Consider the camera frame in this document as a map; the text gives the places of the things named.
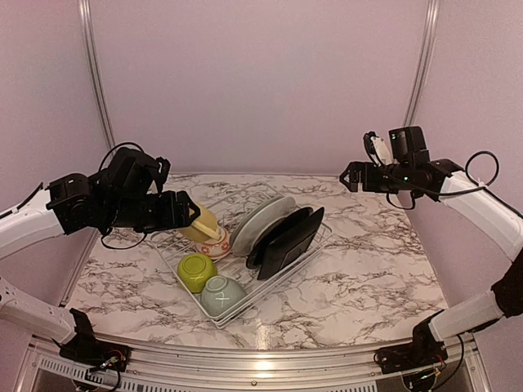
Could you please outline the aluminium front frame rail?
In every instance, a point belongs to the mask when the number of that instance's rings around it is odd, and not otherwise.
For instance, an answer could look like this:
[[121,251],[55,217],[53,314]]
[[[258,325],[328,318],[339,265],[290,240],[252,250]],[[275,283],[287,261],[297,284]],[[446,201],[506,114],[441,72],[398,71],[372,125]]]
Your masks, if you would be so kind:
[[384,374],[375,363],[382,344],[298,350],[220,349],[166,345],[101,335],[129,347],[127,369],[87,374],[87,366],[63,359],[52,342],[33,337],[14,391],[74,391],[91,387],[122,391],[406,391],[414,379],[429,381],[436,370],[439,391],[490,391],[472,336],[447,342],[443,364]]

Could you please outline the black square plate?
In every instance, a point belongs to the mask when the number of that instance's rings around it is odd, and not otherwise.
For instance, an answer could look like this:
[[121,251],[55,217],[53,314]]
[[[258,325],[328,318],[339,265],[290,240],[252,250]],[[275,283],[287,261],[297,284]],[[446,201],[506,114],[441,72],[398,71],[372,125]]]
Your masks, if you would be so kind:
[[267,280],[294,262],[311,245],[324,218],[324,208],[303,207],[285,217],[253,249],[257,280]]

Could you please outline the yellow ceramic mug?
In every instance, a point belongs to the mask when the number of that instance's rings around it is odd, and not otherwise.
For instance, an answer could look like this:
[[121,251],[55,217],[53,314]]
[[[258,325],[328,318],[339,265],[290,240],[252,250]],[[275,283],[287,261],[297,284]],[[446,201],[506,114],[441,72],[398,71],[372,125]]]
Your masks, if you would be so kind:
[[188,227],[177,229],[177,232],[194,243],[220,242],[224,238],[224,233],[217,217],[206,207],[200,204],[197,204],[197,207],[200,211],[199,217]]

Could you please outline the grey floral plate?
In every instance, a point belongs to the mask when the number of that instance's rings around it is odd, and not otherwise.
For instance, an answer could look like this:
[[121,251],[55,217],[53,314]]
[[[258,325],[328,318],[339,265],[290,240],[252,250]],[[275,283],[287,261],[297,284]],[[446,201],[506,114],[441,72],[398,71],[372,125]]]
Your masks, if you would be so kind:
[[277,196],[249,212],[230,236],[234,256],[247,256],[254,244],[271,225],[285,218],[296,207],[292,196]]

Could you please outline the left aluminium corner post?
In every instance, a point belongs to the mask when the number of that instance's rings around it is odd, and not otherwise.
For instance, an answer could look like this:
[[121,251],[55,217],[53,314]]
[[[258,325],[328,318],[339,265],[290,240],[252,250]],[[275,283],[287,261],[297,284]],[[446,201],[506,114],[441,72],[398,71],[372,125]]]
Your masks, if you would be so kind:
[[94,99],[97,112],[101,122],[102,134],[108,150],[116,146],[113,127],[110,121],[110,114],[106,104],[105,92],[103,88],[101,70],[96,52],[95,30],[92,23],[91,2],[88,0],[78,1],[78,13],[83,34],[83,44],[85,47],[87,67],[91,79]]

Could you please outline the right aluminium corner post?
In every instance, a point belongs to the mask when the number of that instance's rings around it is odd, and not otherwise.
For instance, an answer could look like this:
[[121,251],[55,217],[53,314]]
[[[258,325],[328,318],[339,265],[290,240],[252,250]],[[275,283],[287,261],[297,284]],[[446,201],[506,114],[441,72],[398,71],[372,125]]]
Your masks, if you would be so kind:
[[413,86],[410,92],[403,126],[415,124],[418,107],[421,102],[422,92],[427,83],[431,60],[436,45],[436,32],[440,15],[440,0],[429,0],[427,2],[426,17],[422,32],[421,49],[416,66]]

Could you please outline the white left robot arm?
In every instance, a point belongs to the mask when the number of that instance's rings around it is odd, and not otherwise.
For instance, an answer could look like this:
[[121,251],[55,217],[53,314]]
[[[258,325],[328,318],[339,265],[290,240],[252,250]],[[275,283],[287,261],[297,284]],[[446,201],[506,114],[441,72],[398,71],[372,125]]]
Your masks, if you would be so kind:
[[147,236],[190,226],[200,208],[187,192],[164,190],[170,167],[166,158],[123,142],[107,153],[98,172],[40,184],[22,203],[2,212],[1,256],[86,228],[107,237],[115,228]]

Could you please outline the pale grey-green bowl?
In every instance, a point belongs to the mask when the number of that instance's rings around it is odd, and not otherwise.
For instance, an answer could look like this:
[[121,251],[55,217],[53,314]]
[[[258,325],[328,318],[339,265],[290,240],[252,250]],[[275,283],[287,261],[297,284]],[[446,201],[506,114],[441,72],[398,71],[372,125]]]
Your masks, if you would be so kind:
[[223,275],[211,277],[203,288],[200,303],[211,317],[217,317],[242,301],[245,289],[232,278]]

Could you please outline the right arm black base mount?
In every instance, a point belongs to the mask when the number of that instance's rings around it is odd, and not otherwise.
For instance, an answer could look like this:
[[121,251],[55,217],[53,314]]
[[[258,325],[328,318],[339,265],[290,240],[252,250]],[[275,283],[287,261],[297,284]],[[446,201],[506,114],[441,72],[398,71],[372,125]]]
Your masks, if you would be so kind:
[[445,343],[437,341],[429,328],[431,320],[440,313],[442,310],[415,326],[411,342],[382,347],[375,351],[373,361],[383,374],[413,370],[443,363],[448,359]]

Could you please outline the red patterned white bowl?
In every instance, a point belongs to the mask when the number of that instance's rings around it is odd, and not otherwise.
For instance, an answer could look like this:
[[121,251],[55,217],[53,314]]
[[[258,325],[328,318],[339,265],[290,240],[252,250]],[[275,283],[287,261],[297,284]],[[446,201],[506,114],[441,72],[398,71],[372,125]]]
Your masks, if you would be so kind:
[[196,243],[195,250],[198,253],[208,256],[213,261],[218,261],[230,254],[230,235],[220,228],[221,237],[218,240],[209,239],[204,243]]

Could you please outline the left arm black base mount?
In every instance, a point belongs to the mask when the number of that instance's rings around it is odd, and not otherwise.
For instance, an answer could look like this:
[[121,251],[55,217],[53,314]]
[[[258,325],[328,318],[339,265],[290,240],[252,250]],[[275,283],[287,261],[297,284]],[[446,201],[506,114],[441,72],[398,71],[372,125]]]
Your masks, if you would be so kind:
[[97,339],[85,313],[75,309],[70,309],[69,313],[74,318],[74,336],[69,342],[59,344],[60,356],[91,365],[96,370],[113,368],[124,372],[131,349],[127,345]]

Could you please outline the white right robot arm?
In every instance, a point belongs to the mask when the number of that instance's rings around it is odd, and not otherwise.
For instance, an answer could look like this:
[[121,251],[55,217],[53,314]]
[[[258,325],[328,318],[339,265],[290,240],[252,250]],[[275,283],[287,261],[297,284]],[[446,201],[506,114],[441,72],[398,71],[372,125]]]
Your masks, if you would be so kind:
[[427,196],[457,212],[493,241],[510,260],[502,278],[487,292],[429,318],[414,329],[405,359],[423,365],[436,353],[436,342],[522,314],[522,214],[475,180],[467,167],[433,159],[419,126],[392,129],[389,142],[375,132],[363,136],[368,161],[353,161],[340,174],[351,192],[391,196],[407,191],[413,201]]

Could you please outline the aluminium corner post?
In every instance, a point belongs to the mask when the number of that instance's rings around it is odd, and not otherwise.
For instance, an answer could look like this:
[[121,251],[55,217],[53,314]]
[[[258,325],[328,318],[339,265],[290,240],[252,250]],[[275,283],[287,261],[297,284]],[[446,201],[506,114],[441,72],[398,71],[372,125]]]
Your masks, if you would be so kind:
[[418,107],[421,102],[422,92],[427,83],[431,60],[436,45],[436,32],[440,15],[440,0],[429,0],[427,2],[426,17],[422,32],[421,49],[416,66],[413,86],[410,92],[403,126],[415,124]]
[[105,92],[103,88],[101,70],[96,52],[95,30],[92,23],[91,2],[88,0],[78,1],[78,13],[83,34],[83,44],[85,47],[87,67],[91,79],[94,99],[97,112],[101,122],[102,134],[108,150],[116,146],[113,127],[110,121],[110,114],[106,104]]

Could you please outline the lime green bowl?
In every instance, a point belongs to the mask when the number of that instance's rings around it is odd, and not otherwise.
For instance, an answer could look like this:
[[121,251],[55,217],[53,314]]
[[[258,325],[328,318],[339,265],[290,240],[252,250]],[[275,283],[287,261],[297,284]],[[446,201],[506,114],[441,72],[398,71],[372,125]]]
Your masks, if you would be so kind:
[[199,294],[206,282],[217,276],[217,267],[209,256],[191,253],[178,263],[177,275],[191,293]]

